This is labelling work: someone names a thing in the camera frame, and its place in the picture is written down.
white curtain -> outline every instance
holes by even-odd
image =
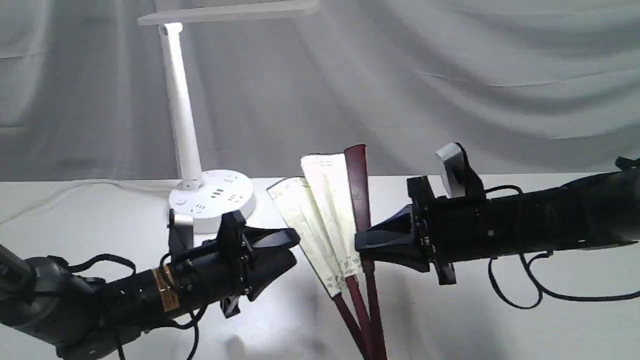
[[[14,3],[0,12],[24,18],[0,25],[0,178],[175,177],[159,41],[136,24],[153,2]],[[637,1],[321,7],[185,26],[205,169],[294,175],[303,155],[354,143],[369,146],[373,174],[437,173],[433,153],[451,141],[481,173],[640,156]]]

white table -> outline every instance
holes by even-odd
[[[557,186],[585,174],[483,176],[485,186],[512,183],[525,191]],[[435,191],[443,194],[434,177]],[[256,179],[257,207],[248,223],[285,227],[265,189],[276,179]],[[0,219],[46,196],[64,183],[0,183]],[[166,252],[166,193],[129,192],[101,184],[79,188],[48,211],[0,226],[0,242],[28,258],[54,254],[70,263],[110,252],[154,268]],[[371,179],[372,220],[379,222],[408,202],[403,177]],[[298,265],[254,303],[229,320],[208,311],[197,359],[358,359],[357,348],[299,249]],[[575,295],[612,295],[640,288],[640,245],[593,252],[560,252],[534,271],[552,290]],[[493,293],[486,260],[456,264],[458,284],[439,286],[436,275],[380,263],[381,311],[389,359],[632,359],[640,356],[640,300],[576,304],[545,298],[518,311]],[[535,291],[515,257],[495,264],[507,296],[529,304]],[[98,264],[87,274],[108,281],[126,276],[118,265]],[[56,359],[54,349],[0,326],[5,360]],[[125,346],[128,359],[185,359],[191,331],[153,331]],[[112,354],[109,359],[116,359]]]

lamp base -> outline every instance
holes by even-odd
[[[193,217],[194,232],[217,233],[222,214],[240,210],[245,218],[251,215],[255,208],[253,184],[233,170],[205,171],[196,190],[173,189],[169,205],[176,213]]]

white desk lamp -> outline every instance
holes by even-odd
[[[180,183],[171,191],[169,205],[178,214],[193,216],[196,233],[215,233],[222,214],[240,210],[245,218],[251,215],[255,197],[252,182],[244,174],[233,170],[202,171],[180,47],[182,23],[302,17],[317,11],[319,3],[318,0],[290,0],[187,10],[174,10],[166,0],[156,0],[156,5],[160,11],[138,18],[138,24],[158,26],[163,48],[180,173]]]

orange warning label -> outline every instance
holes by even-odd
[[[171,290],[169,284],[167,284],[162,275],[160,275],[160,268],[154,269],[154,277],[156,278],[156,285],[158,287],[158,291],[160,292],[160,297],[162,298],[162,306],[164,308],[165,313],[169,311],[176,310],[180,307],[180,300],[178,299],[178,295]],[[166,274],[166,278],[174,284],[173,276],[169,271],[169,268],[164,266],[164,273]]]

